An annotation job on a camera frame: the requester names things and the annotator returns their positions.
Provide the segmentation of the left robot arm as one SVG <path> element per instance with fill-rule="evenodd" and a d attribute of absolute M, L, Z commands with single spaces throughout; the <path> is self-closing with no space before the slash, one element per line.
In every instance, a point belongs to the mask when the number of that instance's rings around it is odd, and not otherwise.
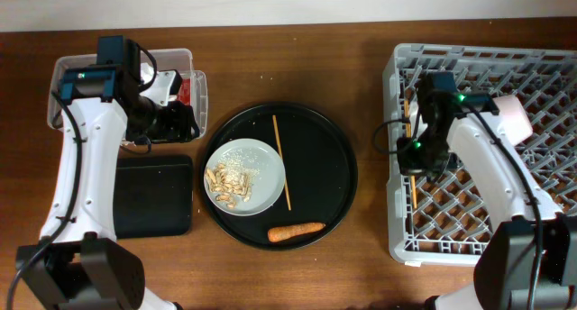
<path fill-rule="evenodd" d="M 184 143 L 203 135 L 181 102 L 203 76 L 187 49 L 146 50 L 103 36 L 96 52 L 57 60 L 47 121 L 63 135 L 55 194 L 37 243 L 17 251 L 15 282 L 47 309 L 171 309 L 150 291 L 141 260 L 118 244 L 114 183 L 128 143 Z"/>

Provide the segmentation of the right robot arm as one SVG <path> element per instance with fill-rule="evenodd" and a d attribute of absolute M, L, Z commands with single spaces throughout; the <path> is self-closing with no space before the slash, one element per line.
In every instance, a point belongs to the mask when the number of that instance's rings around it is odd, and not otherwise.
<path fill-rule="evenodd" d="M 493 227 L 473 282 L 431 296 L 427 309 L 572 309 L 576 219 L 536 182 L 515 147 L 533 132 L 515 96 L 462 94 L 450 72 L 428 73 L 412 133 L 397 141 L 401 174 L 438 178 L 458 159 Z"/>

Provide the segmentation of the red snack wrapper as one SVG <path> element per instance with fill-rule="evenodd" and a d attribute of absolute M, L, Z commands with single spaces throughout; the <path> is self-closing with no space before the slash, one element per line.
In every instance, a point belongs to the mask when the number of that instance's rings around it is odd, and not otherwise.
<path fill-rule="evenodd" d="M 179 92 L 177 93 L 177 100 L 184 105 L 191 105 L 191 80 L 183 79 Z"/>

